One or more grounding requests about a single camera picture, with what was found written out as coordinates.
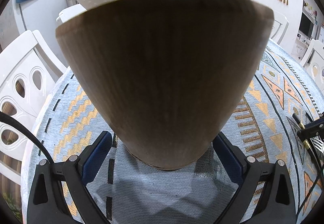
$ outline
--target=wooden bowl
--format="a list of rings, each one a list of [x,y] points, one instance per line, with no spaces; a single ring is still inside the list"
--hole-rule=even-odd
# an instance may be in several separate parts
[[[197,160],[258,67],[273,11],[250,0],[117,0],[56,29],[99,113],[141,161]]]

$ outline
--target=white chair with cutouts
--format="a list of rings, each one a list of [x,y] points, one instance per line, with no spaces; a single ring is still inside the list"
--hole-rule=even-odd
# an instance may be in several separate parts
[[[279,45],[288,29],[289,22],[283,14],[277,11],[273,11],[273,13],[274,13],[274,21],[273,21],[273,27],[270,34],[270,38]]]
[[[30,131],[55,85],[36,50],[54,74],[60,77],[66,71],[38,30],[27,30],[0,53],[0,110]],[[6,159],[22,161],[27,138],[3,123],[0,136],[0,151]],[[19,168],[13,170],[0,161],[0,173],[20,185]]]
[[[324,93],[324,45],[319,40],[312,39],[300,64]]]

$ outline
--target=patterned tablecloth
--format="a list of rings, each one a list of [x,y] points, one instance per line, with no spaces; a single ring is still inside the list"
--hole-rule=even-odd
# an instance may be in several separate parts
[[[322,111],[324,98],[316,84],[297,62],[270,40],[249,88],[222,129],[244,154],[264,162],[274,163],[278,159],[286,162],[296,210],[312,186],[317,171],[296,135],[298,126],[292,114],[295,112],[307,124],[306,112],[318,119]],[[48,96],[34,126],[35,135],[54,161],[59,162],[72,154],[80,154],[103,130],[114,135],[68,69]],[[35,167],[44,158],[36,146],[27,145],[21,172],[24,220]],[[260,183],[242,220],[251,217],[262,187]],[[114,224],[212,224],[237,185],[230,181],[212,147],[198,161],[165,172],[136,160],[114,135],[113,147],[87,188],[103,214]],[[63,190],[72,216],[82,221],[65,183]],[[297,223],[309,213],[321,192],[322,186],[318,183]]]

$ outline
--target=shelf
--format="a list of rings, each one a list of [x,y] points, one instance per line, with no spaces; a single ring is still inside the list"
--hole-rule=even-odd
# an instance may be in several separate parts
[[[297,45],[299,45],[299,46],[303,46],[303,47],[305,47],[305,48],[308,48],[308,44],[306,44],[306,43],[300,41],[298,38],[296,38],[295,43],[296,43]]]

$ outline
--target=fork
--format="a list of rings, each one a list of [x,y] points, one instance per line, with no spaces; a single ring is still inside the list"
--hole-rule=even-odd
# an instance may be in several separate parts
[[[319,150],[322,154],[324,154],[324,143],[321,140],[318,140],[316,138],[311,138],[311,141],[313,142],[315,148]]]

